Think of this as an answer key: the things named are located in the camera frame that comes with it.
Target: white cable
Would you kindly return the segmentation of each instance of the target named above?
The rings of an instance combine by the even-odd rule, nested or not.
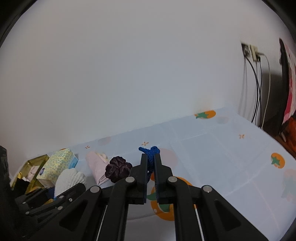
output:
[[[264,120],[265,120],[265,114],[266,114],[266,109],[267,109],[267,105],[268,105],[268,100],[269,100],[269,94],[270,94],[270,66],[269,66],[269,61],[268,61],[268,58],[265,54],[261,54],[260,55],[263,55],[266,60],[267,60],[267,63],[268,63],[268,72],[269,72],[269,84],[268,84],[268,96],[267,96],[267,103],[266,103],[266,106],[265,106],[265,111],[264,111],[264,116],[263,116],[263,121],[262,121],[262,126],[261,126],[261,129],[263,129],[263,124],[264,124]]]

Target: black cable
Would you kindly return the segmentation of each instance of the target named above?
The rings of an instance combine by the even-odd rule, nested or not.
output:
[[[253,123],[253,121],[254,121],[254,119],[255,119],[255,115],[256,115],[256,112],[257,112],[257,109],[258,109],[258,106],[259,106],[259,102],[261,101],[261,93],[260,93],[260,88],[259,88],[259,81],[258,81],[258,78],[257,78],[257,75],[256,75],[256,71],[255,71],[255,69],[254,69],[254,67],[253,67],[253,65],[252,65],[252,63],[251,63],[251,61],[248,59],[248,58],[246,58],[247,59],[247,61],[250,63],[250,65],[251,65],[251,67],[252,67],[252,70],[253,70],[253,72],[254,72],[254,75],[255,75],[255,79],[256,79],[256,86],[257,86],[257,98],[256,98],[256,105],[255,105],[255,112],[254,112],[254,114],[253,114],[253,118],[252,118],[252,123]]]
[[[261,88],[262,88],[262,67],[261,67],[261,58],[259,59],[259,64],[260,64],[260,70],[261,70],[261,83],[260,83],[260,90],[259,93],[261,95]],[[261,98],[260,98],[260,128],[261,128],[261,121],[262,121],[262,103],[261,103]]]
[[[261,94],[261,87],[262,87],[261,57],[258,57],[258,60],[259,60],[260,70],[261,70],[261,83],[260,83],[260,88],[259,88],[259,92],[260,92],[260,94]],[[261,104],[261,100],[259,101],[258,106],[256,107],[256,116],[255,116],[255,120],[257,120],[257,114],[258,114],[259,104],[260,104],[260,124],[259,124],[259,127],[261,127],[261,113],[262,113],[262,104]]]
[[[248,59],[248,58],[246,58],[247,59],[247,61],[249,62],[249,64],[251,65],[251,67],[252,67],[252,70],[253,70],[253,72],[254,72],[254,75],[255,75],[255,80],[256,80],[256,90],[257,90],[257,95],[256,95],[256,104],[255,104],[255,106],[254,106],[254,112],[253,112],[253,117],[252,117],[252,123],[253,123],[253,121],[254,121],[254,118],[255,118],[255,114],[256,114],[256,109],[257,109],[257,106],[258,106],[258,89],[259,89],[259,82],[258,82],[258,78],[257,78],[257,75],[256,75],[256,72],[255,72],[255,69],[254,69],[254,67],[253,67],[253,65],[252,65],[252,63],[251,63],[251,61]]]

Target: blue rope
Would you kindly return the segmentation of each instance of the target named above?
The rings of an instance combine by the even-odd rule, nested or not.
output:
[[[159,154],[160,150],[157,148],[157,146],[152,146],[149,149],[143,148],[143,147],[139,147],[139,150],[144,152],[145,154],[147,154],[148,156],[148,165],[147,165],[147,182],[149,182],[151,174],[154,171],[154,154]]]

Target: wall socket plate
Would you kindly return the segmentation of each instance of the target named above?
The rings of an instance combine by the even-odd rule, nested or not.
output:
[[[257,46],[250,45],[250,50],[251,50],[251,54],[252,54],[253,61],[254,61],[254,62],[258,62],[259,60],[257,59],[257,55],[256,55],[256,53],[258,53],[258,48],[257,48]]]
[[[242,53],[244,54],[244,56],[246,58],[250,57],[250,49],[249,49],[249,45],[245,44],[245,43],[241,43],[242,44]]]

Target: tissue box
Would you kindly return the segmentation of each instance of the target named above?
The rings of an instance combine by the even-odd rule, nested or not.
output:
[[[70,149],[57,151],[45,163],[37,175],[37,180],[44,187],[54,187],[61,172],[71,163],[77,163],[78,159]]]

